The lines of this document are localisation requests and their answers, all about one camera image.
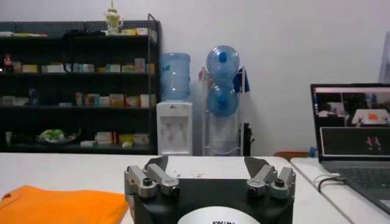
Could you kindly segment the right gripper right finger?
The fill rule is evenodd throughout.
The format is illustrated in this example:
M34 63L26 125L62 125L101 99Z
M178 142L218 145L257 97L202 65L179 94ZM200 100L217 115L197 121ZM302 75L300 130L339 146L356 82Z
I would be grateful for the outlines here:
M274 166L263 159L245 157L244 163L250 179L246 181L247 194L259 198L270 193L273 198L294 198L296 173L290 167L283 167L278 172Z

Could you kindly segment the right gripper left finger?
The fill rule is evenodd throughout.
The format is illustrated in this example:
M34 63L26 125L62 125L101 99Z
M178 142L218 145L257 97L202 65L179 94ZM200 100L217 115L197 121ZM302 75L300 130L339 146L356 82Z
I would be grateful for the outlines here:
M158 188L162 194L173 197L179 195L179 180L166 173L168 159L168 156L150 159L142 169L139 166L129 166L124 171L126 197L138 195L141 198L152 198Z

